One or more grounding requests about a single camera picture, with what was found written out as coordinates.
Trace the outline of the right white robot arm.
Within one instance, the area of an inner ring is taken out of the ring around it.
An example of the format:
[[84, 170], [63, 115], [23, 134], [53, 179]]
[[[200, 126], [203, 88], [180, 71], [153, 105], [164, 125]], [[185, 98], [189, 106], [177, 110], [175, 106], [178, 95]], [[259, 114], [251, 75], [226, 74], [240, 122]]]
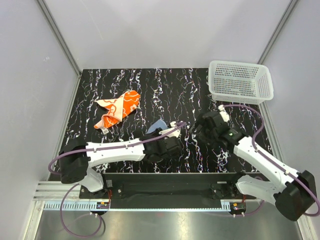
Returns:
[[297, 221], [313, 204], [319, 204], [315, 177], [307, 170], [299, 172], [265, 151], [240, 127], [230, 127], [229, 115], [221, 111], [201, 114], [189, 131], [207, 146], [220, 147], [255, 167], [267, 181], [239, 173], [227, 185], [228, 195], [249, 195], [268, 202], [288, 220]]

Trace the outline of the light blue towel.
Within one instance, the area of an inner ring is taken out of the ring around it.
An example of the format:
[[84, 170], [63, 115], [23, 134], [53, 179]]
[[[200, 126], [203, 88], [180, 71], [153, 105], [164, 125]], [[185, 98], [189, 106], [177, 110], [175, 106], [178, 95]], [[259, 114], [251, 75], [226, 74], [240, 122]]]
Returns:
[[156, 122], [154, 122], [149, 129], [147, 130], [146, 134], [153, 133], [156, 129], [166, 130], [168, 129], [168, 125], [162, 120], [158, 119]]

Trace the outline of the orange white patterned towel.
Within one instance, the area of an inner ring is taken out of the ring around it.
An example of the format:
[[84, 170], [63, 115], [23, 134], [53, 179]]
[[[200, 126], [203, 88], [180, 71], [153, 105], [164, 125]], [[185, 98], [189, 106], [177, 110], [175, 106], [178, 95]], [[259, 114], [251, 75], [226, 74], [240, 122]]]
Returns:
[[118, 98], [99, 99], [95, 102], [107, 112], [101, 116], [101, 119], [93, 127], [101, 130], [105, 135], [109, 128], [121, 123], [124, 118], [134, 112], [140, 104], [141, 95], [135, 90], [129, 90]]

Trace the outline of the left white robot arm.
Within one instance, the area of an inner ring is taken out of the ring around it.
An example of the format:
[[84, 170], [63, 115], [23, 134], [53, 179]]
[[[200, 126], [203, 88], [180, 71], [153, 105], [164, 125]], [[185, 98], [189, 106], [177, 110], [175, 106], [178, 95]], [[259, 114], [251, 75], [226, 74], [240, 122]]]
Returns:
[[59, 153], [60, 181], [80, 184], [97, 198], [108, 193], [108, 186], [94, 167], [115, 162], [157, 163], [182, 153], [180, 131], [155, 131], [123, 142], [95, 143], [75, 138]]

